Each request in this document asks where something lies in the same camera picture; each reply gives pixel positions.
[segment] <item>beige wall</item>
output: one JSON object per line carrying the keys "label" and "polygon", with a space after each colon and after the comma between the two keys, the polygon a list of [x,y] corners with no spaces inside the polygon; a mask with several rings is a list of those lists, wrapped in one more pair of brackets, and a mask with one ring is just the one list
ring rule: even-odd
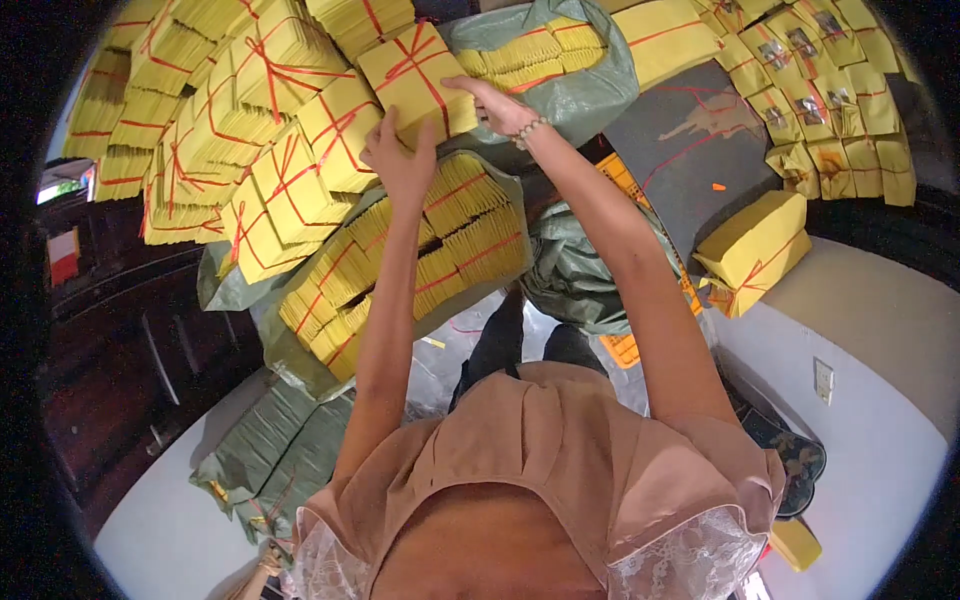
{"label": "beige wall", "polygon": [[960,414],[960,294],[886,258],[812,239],[810,254],[763,301],[870,367],[951,441]]}

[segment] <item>bracelet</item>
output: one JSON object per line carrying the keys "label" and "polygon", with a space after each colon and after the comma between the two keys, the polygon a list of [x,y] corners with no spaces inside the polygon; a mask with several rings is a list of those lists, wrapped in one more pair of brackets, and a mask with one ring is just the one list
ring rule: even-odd
{"label": "bracelet", "polygon": [[534,130],[540,125],[549,125],[550,121],[546,117],[540,117],[530,125],[526,126],[520,133],[517,135],[511,135],[510,139],[516,144],[518,150],[524,151],[527,149],[526,139],[527,135],[530,135]]}

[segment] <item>lace sleeve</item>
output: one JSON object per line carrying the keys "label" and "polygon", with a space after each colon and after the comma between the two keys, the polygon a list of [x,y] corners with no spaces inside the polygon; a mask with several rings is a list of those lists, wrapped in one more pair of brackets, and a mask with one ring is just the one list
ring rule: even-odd
{"label": "lace sleeve", "polygon": [[609,598],[723,600],[759,558],[767,537],[749,534],[741,511],[711,509],[608,565]]}
{"label": "lace sleeve", "polygon": [[369,572],[321,518],[300,541],[291,575],[302,600],[359,600]]}

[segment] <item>person's left hand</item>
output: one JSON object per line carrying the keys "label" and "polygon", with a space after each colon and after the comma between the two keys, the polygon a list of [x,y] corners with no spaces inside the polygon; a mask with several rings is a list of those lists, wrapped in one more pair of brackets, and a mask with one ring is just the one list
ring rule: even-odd
{"label": "person's left hand", "polygon": [[417,152],[409,156],[396,138],[396,113],[396,107],[388,108],[383,120],[367,134],[367,147],[360,159],[380,176],[395,209],[421,211],[437,169],[434,124],[431,119],[423,120]]}

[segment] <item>person's right hand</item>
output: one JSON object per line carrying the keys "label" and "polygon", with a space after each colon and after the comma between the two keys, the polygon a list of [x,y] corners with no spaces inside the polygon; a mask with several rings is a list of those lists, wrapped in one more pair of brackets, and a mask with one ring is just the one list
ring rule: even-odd
{"label": "person's right hand", "polygon": [[517,102],[489,83],[460,75],[440,81],[445,87],[473,94],[473,105],[480,122],[500,135],[518,135],[540,118],[535,110]]}

